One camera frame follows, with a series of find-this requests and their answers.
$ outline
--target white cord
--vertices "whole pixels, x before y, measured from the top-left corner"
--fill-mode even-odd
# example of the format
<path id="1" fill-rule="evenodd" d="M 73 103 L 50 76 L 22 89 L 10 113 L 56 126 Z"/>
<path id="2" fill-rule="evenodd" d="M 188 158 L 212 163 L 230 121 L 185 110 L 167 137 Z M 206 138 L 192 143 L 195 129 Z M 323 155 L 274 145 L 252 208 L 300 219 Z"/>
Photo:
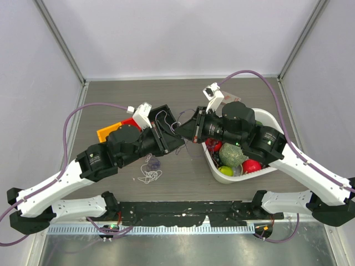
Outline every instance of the white cord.
<path id="1" fill-rule="evenodd" d="M 157 170 L 157 171 L 143 171 L 143 167 L 148 165 L 150 159 L 152 157 L 152 154 L 148 154 L 146 157 L 146 164 L 142 165 L 140 167 L 140 170 L 142 172 L 142 174 L 144 175 L 144 177 L 138 177 L 139 181 L 142 181 L 145 184 L 149 184 L 151 181 L 156 181 L 158 180 L 158 178 L 163 174 L 162 170 Z"/>

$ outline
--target cable connector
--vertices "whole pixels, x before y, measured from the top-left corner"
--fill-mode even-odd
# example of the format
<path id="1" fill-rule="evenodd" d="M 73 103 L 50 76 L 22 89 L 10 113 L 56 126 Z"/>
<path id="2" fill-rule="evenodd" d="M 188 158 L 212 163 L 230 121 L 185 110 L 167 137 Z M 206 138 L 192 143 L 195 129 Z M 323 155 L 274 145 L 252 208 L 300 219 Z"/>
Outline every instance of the cable connector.
<path id="1" fill-rule="evenodd" d="M 224 99 L 223 93 L 220 91 L 220 87 L 217 83 L 212 83 L 211 85 L 204 88 L 203 92 L 208 101 L 210 101 L 206 112 L 208 112 L 210 109 L 215 112 Z"/>
<path id="2" fill-rule="evenodd" d="M 148 118 L 150 109 L 151 109 L 150 104 L 142 103 L 141 105 L 138 106 L 138 108 L 135 110 L 132 116 L 133 120 L 137 123 L 137 125 L 141 129 L 145 129 L 147 127 L 151 128 L 151 124 Z"/>
<path id="3" fill-rule="evenodd" d="M 134 113 L 134 107 L 133 106 L 128 106 L 127 114 L 133 114 L 133 113 Z"/>

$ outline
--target white basket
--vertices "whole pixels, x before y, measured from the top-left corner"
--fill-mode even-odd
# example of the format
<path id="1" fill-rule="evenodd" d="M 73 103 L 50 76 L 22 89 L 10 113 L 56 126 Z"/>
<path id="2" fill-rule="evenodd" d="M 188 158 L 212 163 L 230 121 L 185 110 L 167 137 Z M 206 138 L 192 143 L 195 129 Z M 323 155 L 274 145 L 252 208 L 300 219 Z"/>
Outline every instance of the white basket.
<path id="1" fill-rule="evenodd" d="M 255 119 L 257 121 L 262 122 L 262 124 L 264 126 L 271 126 L 275 129 L 277 129 L 279 132 L 283 133 L 281 127 L 279 126 L 279 124 L 277 123 L 275 117 L 273 117 L 273 115 L 271 115 L 269 112 L 259 109 L 259 108 L 253 108 L 254 112 L 255 112 Z M 266 167 L 264 169 L 261 169 L 259 171 L 253 172 L 253 173 L 247 173 L 246 175 L 241 175 L 241 176 L 227 176 L 224 175 L 223 173 L 221 173 L 215 166 L 215 164 L 213 163 L 213 160 L 210 156 L 209 151 L 206 149 L 206 144 L 202 143 L 203 149 L 205 151 L 205 156 L 207 159 L 207 162 L 210 166 L 212 175 L 214 176 L 214 178 L 223 184 L 231 184 L 234 182 L 238 182 L 238 181 L 243 181 L 243 180 L 247 180 L 247 179 L 251 179 L 253 177 L 256 176 L 261 176 L 264 175 L 265 173 L 270 173 L 272 171 L 275 171 L 276 169 L 273 167 Z"/>

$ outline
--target orange box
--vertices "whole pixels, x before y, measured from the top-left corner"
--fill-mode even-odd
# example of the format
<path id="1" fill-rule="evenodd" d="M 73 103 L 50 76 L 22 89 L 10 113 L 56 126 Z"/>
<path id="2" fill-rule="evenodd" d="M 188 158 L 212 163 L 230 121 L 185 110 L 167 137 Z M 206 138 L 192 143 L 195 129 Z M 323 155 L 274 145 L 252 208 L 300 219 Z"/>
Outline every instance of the orange box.
<path id="1" fill-rule="evenodd" d="M 118 122 L 117 124 L 114 125 L 110 125 L 108 127 L 105 127 L 103 129 L 100 129 L 97 132 L 98 137 L 99 137 L 99 141 L 100 142 L 105 142 L 106 141 L 106 137 L 112 132 L 117 130 L 120 126 L 122 126 L 121 122 Z"/>

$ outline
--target reflective metal surface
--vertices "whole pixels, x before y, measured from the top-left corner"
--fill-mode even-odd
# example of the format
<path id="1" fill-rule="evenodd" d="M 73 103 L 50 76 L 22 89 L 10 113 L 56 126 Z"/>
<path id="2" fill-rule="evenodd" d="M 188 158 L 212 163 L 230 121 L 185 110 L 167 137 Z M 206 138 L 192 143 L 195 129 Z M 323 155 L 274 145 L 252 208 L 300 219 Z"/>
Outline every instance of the reflective metal surface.
<path id="1" fill-rule="evenodd" d="M 272 238 L 283 239 L 294 227 L 293 222 L 276 223 Z M 324 226 L 317 222 L 301 222 L 294 239 L 284 244 L 263 242 L 249 234 L 128 236 L 92 244 L 98 239 L 90 235 L 47 236 L 39 265 L 336 265 Z M 92 245 L 81 252 L 63 253 L 88 244 Z"/>

